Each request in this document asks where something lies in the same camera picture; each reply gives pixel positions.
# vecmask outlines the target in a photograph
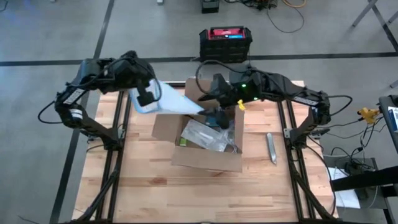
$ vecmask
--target gray floor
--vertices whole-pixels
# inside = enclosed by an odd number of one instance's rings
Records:
[[[20,60],[76,60],[92,57],[100,34],[108,1],[44,0],[10,1],[0,12],[0,62]],[[202,15],[198,1],[166,0],[163,6],[148,0],[116,0],[102,57],[118,57],[137,50],[141,57],[194,57],[198,55],[198,33],[211,26],[244,25],[252,30],[252,55],[331,54],[393,52],[375,14],[371,11],[355,29],[350,24],[366,5],[365,0],[309,1],[301,11],[304,28],[283,34],[272,27],[263,12],[241,4],[221,3],[218,14]],[[396,10],[395,0],[377,4],[387,20]],[[281,2],[271,11],[275,23],[284,29],[299,26],[299,17]],[[390,25],[398,37],[398,21]],[[397,94],[388,85],[398,79],[396,57],[263,60],[254,66],[284,74],[292,80],[305,80],[314,90],[329,94],[347,94],[353,104],[333,117],[332,124],[358,118],[362,107],[375,108],[379,96]],[[191,77],[198,63],[154,63],[157,76],[165,81],[183,81]],[[62,125],[45,125],[37,113],[53,100],[65,82],[76,75],[78,66],[0,67],[0,223],[26,223],[18,215],[39,223],[48,223],[53,201],[70,142],[71,130]],[[203,76],[226,70],[215,66],[203,69]],[[98,94],[92,92],[87,106],[95,115]],[[332,101],[332,111],[344,104]],[[56,121],[49,110],[46,120]],[[363,129],[358,123],[333,129],[334,134],[349,135]],[[85,159],[86,139],[81,137],[76,150],[60,221],[70,219]],[[359,146],[357,138],[322,137],[325,154],[335,146],[348,152]],[[380,168],[396,166],[398,153],[385,129],[376,133],[366,149]],[[390,200],[398,213],[397,200]],[[339,209],[346,221],[385,223],[382,212],[374,209]]]

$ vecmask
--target cardboard box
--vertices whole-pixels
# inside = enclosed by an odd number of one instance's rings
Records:
[[[200,80],[203,89],[210,89],[211,80]],[[185,83],[185,96],[203,107],[204,109],[218,106],[216,100],[199,102],[197,99],[203,93],[197,87],[194,78],[189,78]],[[169,141],[175,144],[172,156],[172,165],[196,167],[210,170],[225,170],[242,172],[242,142],[243,142],[243,118],[244,112],[238,107],[232,109],[231,115],[235,122],[235,145],[238,147],[237,153],[217,152],[201,148],[195,143],[188,142],[187,146],[179,146],[181,133],[188,121],[191,119],[181,114],[158,114],[152,136],[161,141]],[[205,117],[192,115],[195,120],[204,122]]]

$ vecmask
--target yellow clamp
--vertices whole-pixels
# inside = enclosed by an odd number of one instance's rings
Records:
[[[241,109],[241,110],[245,110],[246,108],[243,106],[243,100],[239,100],[238,101],[238,106],[239,106],[239,109]]]
[[[369,110],[367,108],[360,109],[357,114],[361,115],[363,119],[366,120],[368,124],[374,124],[376,122],[376,116],[379,115],[380,110],[373,109]]]

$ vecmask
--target red battery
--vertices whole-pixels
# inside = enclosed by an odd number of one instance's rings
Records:
[[[200,60],[241,63],[248,59],[251,31],[243,26],[212,27],[200,34]]]

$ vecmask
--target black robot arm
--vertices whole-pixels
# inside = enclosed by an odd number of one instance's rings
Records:
[[[309,133],[318,125],[330,122],[330,103],[326,93],[297,86],[278,73],[263,72],[248,65],[241,70],[244,72],[229,74],[229,83],[221,74],[214,75],[210,90],[199,99],[216,99],[220,103],[218,110],[201,111],[200,114],[215,114],[221,128],[228,127],[227,118],[220,116],[225,108],[255,100],[291,100],[309,106],[305,121],[298,128],[285,130],[293,147],[305,147]]]
[[[57,93],[55,111],[62,123],[90,137],[99,137],[106,150],[118,150],[118,130],[105,128],[87,115],[77,101],[90,90],[99,90],[103,94],[137,88],[137,98],[141,106],[148,105],[155,99],[151,92],[146,91],[150,81],[155,79],[153,68],[146,61],[138,58],[134,51],[129,51],[119,59],[85,59],[81,62],[77,76],[65,89]]]

